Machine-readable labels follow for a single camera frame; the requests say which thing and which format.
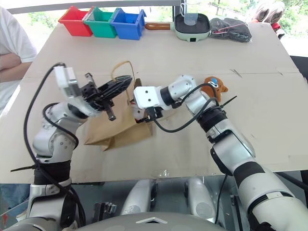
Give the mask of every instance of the person's arm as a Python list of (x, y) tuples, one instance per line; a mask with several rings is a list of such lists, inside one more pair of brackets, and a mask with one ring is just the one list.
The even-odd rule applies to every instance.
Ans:
[(3, 69), (0, 71), (0, 82), (8, 82), (13, 80), (22, 79), (27, 72), (28, 68), (30, 67), (32, 62), (22, 63), (18, 66)]
[(0, 71), (18, 66), (20, 63), (21, 60), (17, 54), (9, 53), (0, 55)]

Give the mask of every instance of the brown paper bag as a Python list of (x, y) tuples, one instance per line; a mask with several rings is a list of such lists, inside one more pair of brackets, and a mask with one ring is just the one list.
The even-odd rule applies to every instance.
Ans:
[(133, 89), (134, 81), (126, 92), (113, 99), (112, 110), (116, 120), (110, 121), (106, 112), (102, 112), (99, 117), (90, 119), (85, 145), (100, 145), (102, 150), (106, 151), (141, 141), (152, 135), (151, 125), (137, 124), (133, 116), (133, 109), (130, 105), (130, 100), (133, 99)]

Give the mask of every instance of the table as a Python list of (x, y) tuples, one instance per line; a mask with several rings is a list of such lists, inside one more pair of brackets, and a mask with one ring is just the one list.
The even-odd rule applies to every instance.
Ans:
[[(144, 30), (140, 41), (73, 37), (58, 25), (29, 68), (0, 117), (1, 183), (30, 183), (33, 171), (9, 173), (32, 165), (22, 135), (26, 109), (43, 75), (56, 62), (73, 67), (81, 86), (91, 72), (97, 84), (110, 79), (113, 67), (130, 60), (144, 85), (165, 86), (180, 74), (193, 75), (197, 83), (217, 76), (229, 91), (222, 99), (237, 99), (225, 107), (227, 116), (251, 141), (257, 161), (273, 171), (307, 169), (306, 115), (308, 85), (268, 24), (251, 24), (252, 42), (242, 44), (207, 38), (188, 43), (171, 31)], [(130, 74), (122, 67), (116, 75)], [(41, 126), (41, 110), (63, 100), (51, 74), (29, 119), (29, 138)], [(181, 107), (162, 121), (176, 128), (191, 115)], [(211, 144), (197, 123), (174, 134), (154, 129), (153, 137), (126, 147), (102, 152), (83, 145), (87, 123), (77, 136), (80, 145), (72, 158), (74, 182), (185, 177), (221, 174), (210, 157)]]

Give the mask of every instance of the blue bin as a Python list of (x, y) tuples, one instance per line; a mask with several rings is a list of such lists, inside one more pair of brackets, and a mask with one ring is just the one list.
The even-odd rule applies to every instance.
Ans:
[(146, 14), (143, 10), (136, 14), (125, 13), (121, 8), (117, 8), (110, 24), (115, 27), (120, 39), (140, 40), (144, 29), (144, 17)]

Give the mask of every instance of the wooden pan handle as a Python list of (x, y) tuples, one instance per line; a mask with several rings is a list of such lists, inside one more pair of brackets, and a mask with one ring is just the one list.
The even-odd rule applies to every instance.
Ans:
[(170, 23), (147, 23), (145, 28), (148, 30), (170, 30)]

